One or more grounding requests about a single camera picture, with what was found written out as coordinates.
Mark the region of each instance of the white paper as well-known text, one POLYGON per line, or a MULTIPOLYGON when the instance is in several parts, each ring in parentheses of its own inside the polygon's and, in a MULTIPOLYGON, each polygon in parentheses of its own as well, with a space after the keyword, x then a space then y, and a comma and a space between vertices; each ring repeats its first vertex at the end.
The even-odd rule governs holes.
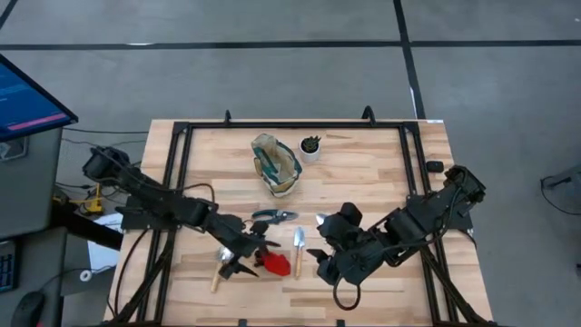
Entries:
MULTIPOLYGON (((121 233, 122 220, 123 216, 120 213, 113 213, 105 215, 94 222, 121 233)), ((103 267, 106 266, 114 267, 117 265, 117 262, 119 261, 118 251, 109 249, 92 241, 87 241, 87 244, 89 247, 89 261, 91 262, 91 269, 93 271, 103 269, 103 267)))

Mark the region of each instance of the pruning shears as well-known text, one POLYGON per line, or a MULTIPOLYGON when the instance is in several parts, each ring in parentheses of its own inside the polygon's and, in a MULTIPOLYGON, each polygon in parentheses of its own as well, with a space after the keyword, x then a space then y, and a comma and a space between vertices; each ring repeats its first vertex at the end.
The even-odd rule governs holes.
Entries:
POLYGON ((293 219, 296 219, 297 217, 299 217, 298 213, 277 209, 259 210, 256 213, 252 214, 252 219, 255 221, 274 224, 291 221, 293 219), (262 219, 262 217, 265 216, 270 217, 270 219, 262 219))

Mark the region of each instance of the wooden handle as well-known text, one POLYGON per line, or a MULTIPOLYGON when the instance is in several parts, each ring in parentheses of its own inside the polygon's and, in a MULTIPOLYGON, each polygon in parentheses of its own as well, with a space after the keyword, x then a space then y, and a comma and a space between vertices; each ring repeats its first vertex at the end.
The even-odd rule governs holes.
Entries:
POLYGON ((216 271, 214 272, 214 277, 212 278, 212 287, 210 292, 216 292, 218 290, 218 282, 220 281, 220 268, 222 267, 222 262, 216 263, 216 271))
POLYGON ((300 267, 302 264, 302 248, 297 248, 297 262, 296 262, 296 269, 294 270, 294 277, 300 277, 300 267))

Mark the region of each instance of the gray carpet floor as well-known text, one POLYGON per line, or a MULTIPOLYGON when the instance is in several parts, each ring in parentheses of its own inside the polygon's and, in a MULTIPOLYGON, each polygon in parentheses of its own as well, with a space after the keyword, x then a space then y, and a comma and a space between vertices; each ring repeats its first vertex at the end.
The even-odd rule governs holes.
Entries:
MULTIPOLYGON (((0 0, 0 10, 9 3, 0 46, 399 40, 390 0, 0 0)), ((576 0, 402 3, 412 42, 581 39, 576 0)), ((147 130, 155 118, 218 118, 225 110, 238 118, 352 118, 365 105, 378 118, 416 116, 399 47, 15 49, 2 54, 78 114, 78 128, 147 130)), ((426 117, 446 122, 456 162, 488 189, 473 220, 495 319, 577 326, 581 217, 550 207, 539 179, 581 164, 581 46, 434 46, 412 54, 426 117)), ((139 160, 144 143, 121 147, 139 160)), ((58 181, 86 183, 88 156, 86 145, 63 143, 58 181)), ((568 185, 547 196, 581 212, 568 185)), ((67 268, 86 265, 84 242, 71 237, 68 245, 67 268)), ((74 279, 64 286, 74 293, 64 326, 98 323, 112 274, 88 285, 74 279)))

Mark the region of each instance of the keyboard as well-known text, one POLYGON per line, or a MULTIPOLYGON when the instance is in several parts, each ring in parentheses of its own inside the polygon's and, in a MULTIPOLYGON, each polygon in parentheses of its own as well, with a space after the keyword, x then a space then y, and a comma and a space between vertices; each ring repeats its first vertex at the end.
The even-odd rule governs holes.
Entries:
POLYGON ((17 256, 14 241, 0 242, 0 292, 11 291, 16 288, 17 256))

